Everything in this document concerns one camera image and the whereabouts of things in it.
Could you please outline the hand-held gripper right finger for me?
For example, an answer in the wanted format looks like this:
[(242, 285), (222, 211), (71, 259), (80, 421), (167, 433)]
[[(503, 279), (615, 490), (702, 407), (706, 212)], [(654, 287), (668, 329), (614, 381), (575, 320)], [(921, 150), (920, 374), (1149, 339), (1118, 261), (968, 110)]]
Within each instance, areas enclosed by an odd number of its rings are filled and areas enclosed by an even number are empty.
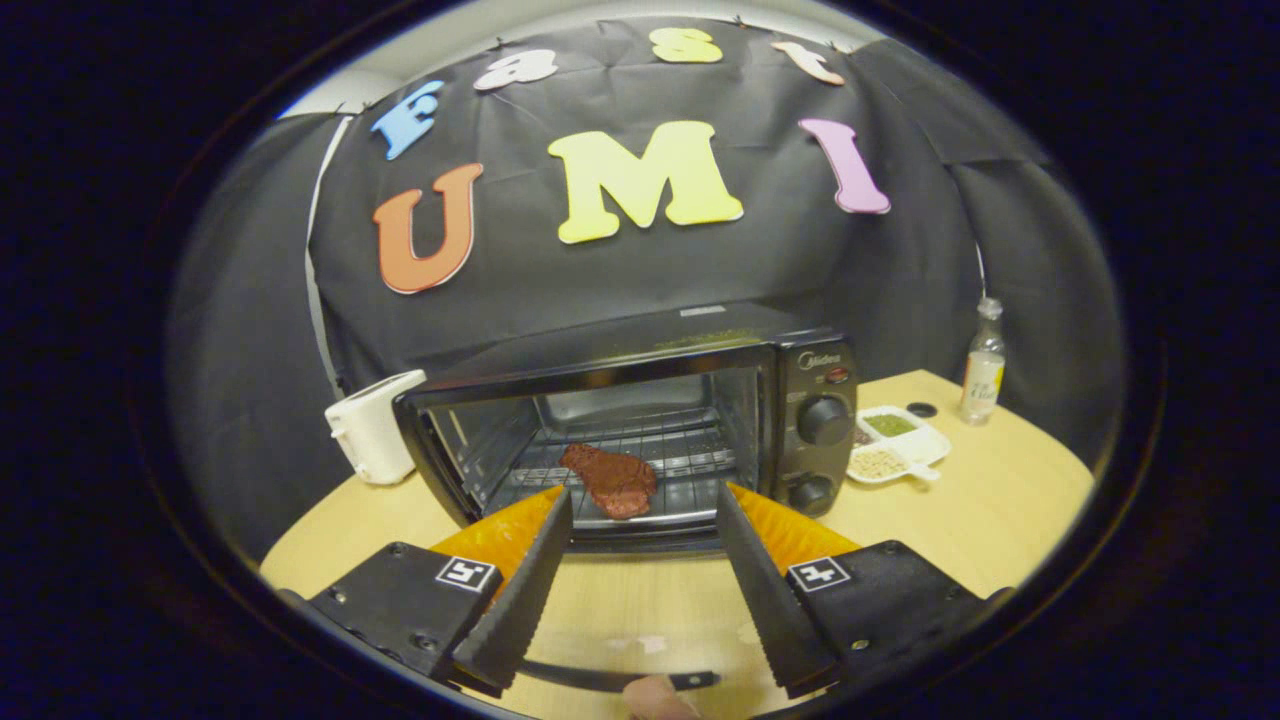
[(858, 544), (735, 483), (716, 524), (774, 682), (792, 698), (895, 685), (988, 616), (979, 596), (896, 539)]

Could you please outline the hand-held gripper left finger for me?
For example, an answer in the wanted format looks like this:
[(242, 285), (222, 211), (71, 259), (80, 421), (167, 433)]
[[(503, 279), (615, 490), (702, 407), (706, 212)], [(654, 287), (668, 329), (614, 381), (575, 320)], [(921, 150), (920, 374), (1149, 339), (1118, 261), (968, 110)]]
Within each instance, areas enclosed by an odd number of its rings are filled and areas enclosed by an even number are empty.
[(425, 487), (340, 487), (275, 544), (275, 587), (355, 664), (426, 691), (500, 697), (543, 615), (572, 528), (559, 496), (520, 566), (434, 546), (457, 530)]

